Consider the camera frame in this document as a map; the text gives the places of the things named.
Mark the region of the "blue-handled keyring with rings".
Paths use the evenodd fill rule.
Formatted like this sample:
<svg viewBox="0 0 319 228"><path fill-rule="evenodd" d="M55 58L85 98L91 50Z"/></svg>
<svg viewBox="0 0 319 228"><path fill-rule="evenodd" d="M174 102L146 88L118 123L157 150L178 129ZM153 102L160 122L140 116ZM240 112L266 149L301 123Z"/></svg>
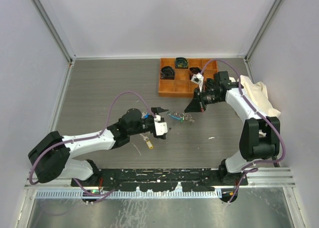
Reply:
<svg viewBox="0 0 319 228"><path fill-rule="evenodd" d="M168 111L167 115L171 117L172 119L178 120L180 123L188 122L188 123L194 123L195 120L193 117L188 113L178 113L175 111Z"/></svg>

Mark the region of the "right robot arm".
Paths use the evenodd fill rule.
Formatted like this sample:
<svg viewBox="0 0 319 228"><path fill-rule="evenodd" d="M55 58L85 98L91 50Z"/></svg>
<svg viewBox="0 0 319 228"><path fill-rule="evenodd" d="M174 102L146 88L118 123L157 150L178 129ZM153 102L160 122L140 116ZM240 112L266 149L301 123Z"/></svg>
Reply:
<svg viewBox="0 0 319 228"><path fill-rule="evenodd" d="M231 81L228 72L217 72L213 78L203 79L196 74L191 81L197 84L193 98L185 108L186 113L204 112L209 104L226 102L243 122L239 151L224 159L218 167L222 184L230 185L236 174L253 162L278 156L280 151L280 121L261 112L244 92L239 81Z"/></svg>

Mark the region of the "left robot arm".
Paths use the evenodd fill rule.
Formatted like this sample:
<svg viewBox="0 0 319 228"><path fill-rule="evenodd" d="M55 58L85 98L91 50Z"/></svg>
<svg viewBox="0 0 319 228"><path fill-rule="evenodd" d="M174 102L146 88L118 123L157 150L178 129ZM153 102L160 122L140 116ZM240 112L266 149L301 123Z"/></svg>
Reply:
<svg viewBox="0 0 319 228"><path fill-rule="evenodd" d="M99 169L93 161L79 161L76 157L122 147L130 142L131 136L147 132L157 139L166 139L169 127L160 115L162 112L165 109L153 107L151 114L143 117L139 109L132 108L104 131L77 136L50 132L28 153L32 164L30 175L36 175L37 182L42 184L65 177L95 186L100 180Z"/></svg>

